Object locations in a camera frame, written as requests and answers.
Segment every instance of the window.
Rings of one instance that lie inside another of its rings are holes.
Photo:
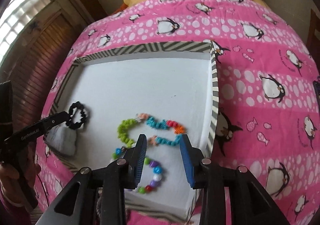
[[[0,62],[28,22],[50,0],[11,0],[0,18]]]

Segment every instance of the human hand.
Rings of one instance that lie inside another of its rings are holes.
[[[33,188],[36,182],[36,176],[40,173],[41,167],[34,163],[33,150],[28,146],[27,168],[24,176],[28,185]],[[0,164],[0,182],[4,196],[15,204],[22,203],[21,197],[14,189],[12,180],[19,179],[19,172],[10,164]]]

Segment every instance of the blue bead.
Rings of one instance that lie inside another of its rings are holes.
[[[153,172],[157,173],[157,174],[160,174],[160,173],[162,173],[162,168],[160,166],[156,166],[156,167],[153,168]]]
[[[116,149],[116,154],[117,154],[117,155],[121,155],[121,153],[122,153],[121,148],[117,148],[117,149]]]

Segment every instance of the brown wooden furniture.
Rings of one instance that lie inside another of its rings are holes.
[[[315,35],[315,31],[320,32],[320,19],[317,17],[316,13],[311,10],[310,27],[306,47],[313,60],[315,60],[318,70],[320,70],[320,40]]]

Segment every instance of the pink blanket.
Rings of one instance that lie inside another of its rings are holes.
[[[319,112],[312,86],[319,73],[294,30],[251,0],[147,0],[92,23],[63,63],[43,116],[75,58],[126,45],[191,40],[210,42],[218,61],[212,159],[226,167],[247,166],[291,224],[307,224],[320,204]],[[37,155],[51,202],[72,174],[46,154],[42,138]],[[36,191],[45,210],[40,181]],[[134,213],[129,224],[164,224],[150,219]]]

